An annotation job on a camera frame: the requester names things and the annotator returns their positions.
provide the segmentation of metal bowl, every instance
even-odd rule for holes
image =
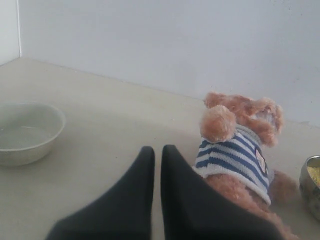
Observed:
[[[320,187],[311,178],[307,167],[320,167],[320,156],[305,161],[299,178],[301,196],[312,215],[320,221]]]
[[[50,105],[0,104],[0,165],[20,166],[43,158],[65,124],[65,115]]]

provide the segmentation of kibble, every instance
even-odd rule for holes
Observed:
[[[320,167],[307,166],[310,177],[320,187]]]

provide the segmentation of striped sweater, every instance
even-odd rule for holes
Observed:
[[[234,176],[270,205],[268,190],[274,172],[268,169],[260,146],[261,140],[253,131],[237,125],[228,141],[210,143],[202,138],[193,169],[203,178],[215,174]]]

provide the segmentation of beige floor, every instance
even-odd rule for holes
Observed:
[[[200,100],[29,59],[0,67],[0,86],[0,102],[54,104],[68,120],[50,156],[0,168],[1,240],[43,240],[56,220],[111,187],[144,145],[156,151],[153,239],[164,239],[161,150],[175,144],[193,163],[204,110]],[[305,159],[320,154],[319,140],[320,129],[288,122],[279,145],[265,155],[272,166],[298,180]],[[300,196],[274,208],[302,239],[320,238],[320,222],[306,212]]]

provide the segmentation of teddy bear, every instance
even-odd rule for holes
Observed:
[[[297,183],[269,168],[262,150],[277,144],[284,125],[282,108],[269,98],[210,92],[200,122],[201,144],[192,167],[215,191],[273,223],[285,240],[298,240],[269,206],[286,203]]]

